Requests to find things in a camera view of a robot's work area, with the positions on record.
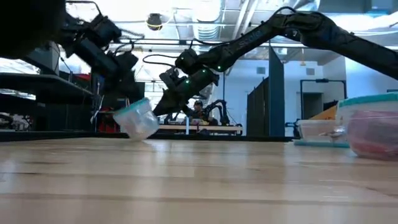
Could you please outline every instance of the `wall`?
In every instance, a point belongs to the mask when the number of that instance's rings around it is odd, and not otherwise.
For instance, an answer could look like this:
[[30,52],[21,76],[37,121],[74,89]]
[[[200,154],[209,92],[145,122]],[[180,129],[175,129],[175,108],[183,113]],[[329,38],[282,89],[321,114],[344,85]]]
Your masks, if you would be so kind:
[[[258,75],[257,67],[266,67],[266,75]],[[315,68],[315,75],[306,75],[306,68]],[[297,93],[300,91],[301,79],[323,78],[323,70],[316,62],[306,62],[306,66],[300,66],[300,62],[288,62],[285,64],[285,121],[295,121],[298,117]],[[247,96],[258,86],[262,79],[268,76],[267,60],[238,60],[231,73],[226,77],[225,100],[227,109],[237,123],[246,127]],[[223,98],[223,79],[220,78],[219,87],[215,88],[214,98]],[[305,83],[305,92],[323,92],[322,85]],[[287,136],[292,135],[291,128],[287,128]]]
[[398,89],[398,81],[345,58],[348,98],[386,93]]
[[[323,77],[330,80],[346,80],[345,57],[338,57],[323,66]],[[325,83],[323,85],[323,102],[344,99],[344,88],[341,82]]]

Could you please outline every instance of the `teal lid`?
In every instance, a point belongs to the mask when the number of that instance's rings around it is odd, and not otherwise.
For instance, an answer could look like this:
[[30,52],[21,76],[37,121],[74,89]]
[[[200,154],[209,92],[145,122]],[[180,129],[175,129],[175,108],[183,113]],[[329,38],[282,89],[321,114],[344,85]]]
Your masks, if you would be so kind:
[[360,105],[365,103],[388,102],[388,101],[398,101],[398,93],[387,93],[387,94],[374,95],[374,96],[360,96],[356,98],[351,98],[340,101],[338,103],[338,107],[342,108],[344,106]]
[[133,104],[130,104],[130,106],[128,106],[128,107],[125,107],[125,108],[123,108],[123,109],[118,110],[117,112],[115,112],[114,116],[127,113],[127,112],[130,111],[130,110],[134,110],[134,109],[137,108],[139,105],[142,105],[142,104],[144,104],[144,103],[147,103],[148,101],[149,101],[148,98],[143,98],[143,99],[141,99],[141,100],[139,100],[139,101],[137,101],[137,102],[134,102]]
[[313,147],[338,147],[349,148],[349,144],[345,142],[312,142],[303,139],[294,140],[295,146],[313,146]]

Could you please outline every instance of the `shelf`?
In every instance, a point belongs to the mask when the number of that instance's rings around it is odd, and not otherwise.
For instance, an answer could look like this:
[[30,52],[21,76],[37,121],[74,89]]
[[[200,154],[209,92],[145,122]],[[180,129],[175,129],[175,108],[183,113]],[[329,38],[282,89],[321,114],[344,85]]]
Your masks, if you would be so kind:
[[8,94],[0,94],[0,112],[24,114],[26,111],[40,113],[40,105],[34,100],[12,96]]
[[91,104],[93,94],[56,75],[0,73],[0,88],[36,96],[36,102],[55,104]]

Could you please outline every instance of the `robotic arm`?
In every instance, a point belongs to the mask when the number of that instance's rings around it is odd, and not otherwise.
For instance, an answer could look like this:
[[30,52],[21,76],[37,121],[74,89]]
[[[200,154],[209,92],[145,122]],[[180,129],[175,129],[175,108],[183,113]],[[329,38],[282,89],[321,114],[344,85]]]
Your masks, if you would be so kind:
[[[277,14],[290,9],[292,14]],[[180,82],[168,86],[154,109],[156,115],[179,111],[180,108],[202,88],[214,83],[219,76],[210,69],[224,72],[238,58],[277,35],[303,43],[307,47],[331,50],[351,58],[389,77],[398,79],[398,53],[383,46],[356,37],[338,27],[331,19],[319,12],[295,12],[282,7],[261,25],[236,40],[223,43],[197,55],[193,49],[184,50],[176,59],[175,66],[188,75]]]
[[204,113],[208,117],[210,112],[214,110],[215,108],[218,108],[218,111],[220,112],[220,123],[222,126],[229,125],[229,118],[228,114],[226,111],[226,101],[225,100],[216,100],[212,103],[210,103],[206,108],[204,108]]
[[[87,1],[67,2],[95,4]],[[97,73],[105,78],[105,93],[116,92],[130,99],[137,98],[139,92],[135,87],[132,68],[138,58],[131,52],[119,55],[116,55],[117,51],[106,52],[111,42],[120,43],[122,30],[108,17],[103,16],[99,9],[98,12],[91,22],[81,21],[67,14],[60,35],[54,41],[63,47],[67,57],[76,54],[91,67],[92,74]]]

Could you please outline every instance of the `wooden table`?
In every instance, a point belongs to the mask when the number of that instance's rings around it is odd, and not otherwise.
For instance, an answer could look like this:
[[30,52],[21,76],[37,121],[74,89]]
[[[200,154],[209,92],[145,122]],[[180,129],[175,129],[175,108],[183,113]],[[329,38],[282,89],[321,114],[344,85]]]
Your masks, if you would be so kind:
[[398,164],[291,143],[0,144],[2,224],[396,224]]

